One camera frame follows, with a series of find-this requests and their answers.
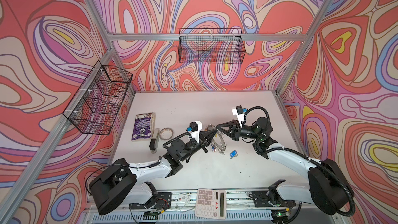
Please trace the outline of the round keyring disc with keys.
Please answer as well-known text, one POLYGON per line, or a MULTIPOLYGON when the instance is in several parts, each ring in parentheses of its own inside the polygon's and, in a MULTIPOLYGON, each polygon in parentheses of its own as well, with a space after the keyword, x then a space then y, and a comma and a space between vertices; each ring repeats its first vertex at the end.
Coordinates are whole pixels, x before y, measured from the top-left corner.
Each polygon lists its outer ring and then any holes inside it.
POLYGON ((216 129, 212 124, 206 126, 205 131, 216 130, 214 137, 211 140, 212 152, 218 152, 221 155, 225 155, 227 144, 224 140, 224 134, 216 129))

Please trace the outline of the blue tag key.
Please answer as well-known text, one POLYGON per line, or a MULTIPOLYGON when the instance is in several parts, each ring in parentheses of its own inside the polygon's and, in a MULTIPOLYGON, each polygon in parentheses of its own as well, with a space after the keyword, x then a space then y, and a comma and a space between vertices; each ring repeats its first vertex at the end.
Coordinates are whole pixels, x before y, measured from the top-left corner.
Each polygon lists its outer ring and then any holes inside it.
POLYGON ((233 150, 233 151, 230 153, 230 159, 233 159, 233 158, 235 158, 235 157, 237 157, 237 156, 238 156, 238 153, 237 153, 236 150, 233 150))

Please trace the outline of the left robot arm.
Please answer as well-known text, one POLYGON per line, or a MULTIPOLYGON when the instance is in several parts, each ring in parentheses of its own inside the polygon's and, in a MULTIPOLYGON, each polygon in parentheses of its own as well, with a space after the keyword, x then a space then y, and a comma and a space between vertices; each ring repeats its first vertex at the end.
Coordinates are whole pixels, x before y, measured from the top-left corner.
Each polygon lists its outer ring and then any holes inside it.
POLYGON ((138 204, 143 208, 155 206, 160 197, 152 180, 178 173, 182 162, 188 162, 197 151, 207 151, 217 132, 216 129, 185 132, 164 143, 166 153, 156 161, 139 164, 121 158, 96 170, 98 175, 87 180, 85 186, 98 214, 107 215, 122 204, 138 204))

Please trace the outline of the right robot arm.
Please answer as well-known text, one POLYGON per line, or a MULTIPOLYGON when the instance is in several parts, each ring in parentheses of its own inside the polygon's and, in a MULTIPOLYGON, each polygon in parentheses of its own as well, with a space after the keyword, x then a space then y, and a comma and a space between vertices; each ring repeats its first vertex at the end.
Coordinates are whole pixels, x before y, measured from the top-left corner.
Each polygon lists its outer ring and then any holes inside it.
POLYGON ((236 119, 218 124, 218 131, 233 141, 250 139, 257 155, 278 162, 307 180, 305 186, 287 184, 276 187, 282 200, 313 204, 328 215, 354 215, 354 191, 335 161, 311 158, 278 143, 271 137, 273 128, 269 113, 262 106, 246 109, 239 105, 233 108, 232 113, 236 119))

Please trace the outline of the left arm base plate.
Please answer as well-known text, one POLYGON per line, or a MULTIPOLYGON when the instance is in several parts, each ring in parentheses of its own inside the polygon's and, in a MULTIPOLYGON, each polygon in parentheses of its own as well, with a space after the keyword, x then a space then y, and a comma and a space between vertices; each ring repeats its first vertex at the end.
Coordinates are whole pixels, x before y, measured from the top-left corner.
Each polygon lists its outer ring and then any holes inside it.
POLYGON ((129 209, 156 209, 156 210, 166 210, 170 208, 172 199, 171 192, 160 192, 152 196, 146 203, 138 204, 131 203, 129 204, 129 209))

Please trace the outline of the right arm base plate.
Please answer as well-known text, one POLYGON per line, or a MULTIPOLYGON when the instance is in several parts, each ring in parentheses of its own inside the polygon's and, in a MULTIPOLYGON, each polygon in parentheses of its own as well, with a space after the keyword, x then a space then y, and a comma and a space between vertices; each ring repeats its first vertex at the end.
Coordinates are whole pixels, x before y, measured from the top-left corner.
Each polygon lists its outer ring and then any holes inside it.
POLYGON ((248 196, 254 201, 255 207, 291 208, 296 206, 295 201, 283 200, 274 190, 252 191, 248 196))

